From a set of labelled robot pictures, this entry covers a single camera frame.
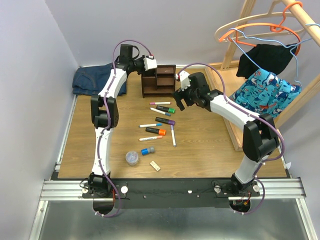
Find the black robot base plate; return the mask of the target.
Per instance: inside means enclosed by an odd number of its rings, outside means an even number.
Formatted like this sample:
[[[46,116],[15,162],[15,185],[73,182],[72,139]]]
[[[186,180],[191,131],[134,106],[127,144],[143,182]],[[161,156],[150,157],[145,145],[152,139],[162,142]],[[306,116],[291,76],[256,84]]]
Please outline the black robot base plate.
[[[103,177],[80,183],[82,196],[93,199],[96,211],[121,209],[229,208],[260,196],[256,181],[244,186],[230,178],[114,178],[112,184]]]

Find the purple capped black highlighter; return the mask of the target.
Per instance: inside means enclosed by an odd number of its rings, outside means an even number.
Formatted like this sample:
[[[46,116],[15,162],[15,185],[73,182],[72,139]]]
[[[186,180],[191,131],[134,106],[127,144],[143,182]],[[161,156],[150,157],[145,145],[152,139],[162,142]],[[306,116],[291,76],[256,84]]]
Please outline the purple capped black highlighter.
[[[167,124],[167,125],[172,125],[172,126],[174,126],[176,123],[174,120],[170,120],[167,118],[161,118],[161,117],[156,117],[155,121],[159,122],[159,123]]]

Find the green capped black highlighter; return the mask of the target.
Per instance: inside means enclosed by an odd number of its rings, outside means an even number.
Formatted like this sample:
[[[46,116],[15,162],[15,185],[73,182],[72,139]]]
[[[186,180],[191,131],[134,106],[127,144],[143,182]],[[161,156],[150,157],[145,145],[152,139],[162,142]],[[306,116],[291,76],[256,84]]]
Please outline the green capped black highlighter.
[[[156,109],[157,109],[157,110],[160,110],[160,111],[163,111],[163,112],[166,112],[166,113],[170,113],[170,114],[174,114],[175,111],[176,111],[174,108],[165,107],[165,106],[160,106],[160,105],[157,105],[157,106],[156,106]]]

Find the brown wooden desk organizer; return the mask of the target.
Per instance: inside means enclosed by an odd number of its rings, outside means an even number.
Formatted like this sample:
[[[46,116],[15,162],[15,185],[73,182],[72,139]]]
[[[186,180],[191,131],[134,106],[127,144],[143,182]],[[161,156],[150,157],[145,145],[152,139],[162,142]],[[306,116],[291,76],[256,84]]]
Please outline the brown wooden desk organizer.
[[[176,90],[176,65],[158,65],[141,74],[143,98],[171,97]]]

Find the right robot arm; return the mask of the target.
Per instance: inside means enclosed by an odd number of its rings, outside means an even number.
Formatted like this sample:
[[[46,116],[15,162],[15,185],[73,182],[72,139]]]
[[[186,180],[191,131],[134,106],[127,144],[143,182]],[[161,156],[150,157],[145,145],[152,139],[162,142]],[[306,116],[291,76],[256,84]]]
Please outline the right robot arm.
[[[201,72],[189,74],[181,71],[176,75],[180,88],[173,93],[176,105],[181,111],[185,106],[197,105],[216,113],[242,129],[243,159],[231,176],[230,191],[241,196],[247,192],[260,165],[279,146],[274,120],[269,114],[255,112],[232,102],[219,90],[211,90]]]

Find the orange capped black highlighter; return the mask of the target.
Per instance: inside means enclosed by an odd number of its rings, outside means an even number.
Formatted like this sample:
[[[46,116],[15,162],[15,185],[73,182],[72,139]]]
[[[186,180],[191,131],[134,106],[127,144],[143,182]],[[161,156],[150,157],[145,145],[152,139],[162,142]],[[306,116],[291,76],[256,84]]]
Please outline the orange capped black highlighter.
[[[159,128],[153,128],[153,127],[146,127],[145,131],[153,134],[158,134],[161,136],[165,136],[167,132],[165,129],[159,129]]]

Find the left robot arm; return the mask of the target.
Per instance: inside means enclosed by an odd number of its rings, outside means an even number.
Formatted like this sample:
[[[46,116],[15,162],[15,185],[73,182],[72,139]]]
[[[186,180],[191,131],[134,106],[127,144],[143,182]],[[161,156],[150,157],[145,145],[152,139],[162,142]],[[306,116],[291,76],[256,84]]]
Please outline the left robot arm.
[[[95,131],[95,152],[91,173],[87,177],[89,194],[101,198],[116,192],[111,181],[110,152],[114,129],[119,122],[117,97],[128,76],[136,72],[142,74],[149,70],[148,61],[154,63],[151,53],[140,55],[136,45],[126,44],[124,41],[117,45],[119,55],[112,58],[108,66],[108,78],[102,84],[102,89],[90,98],[91,122]]]

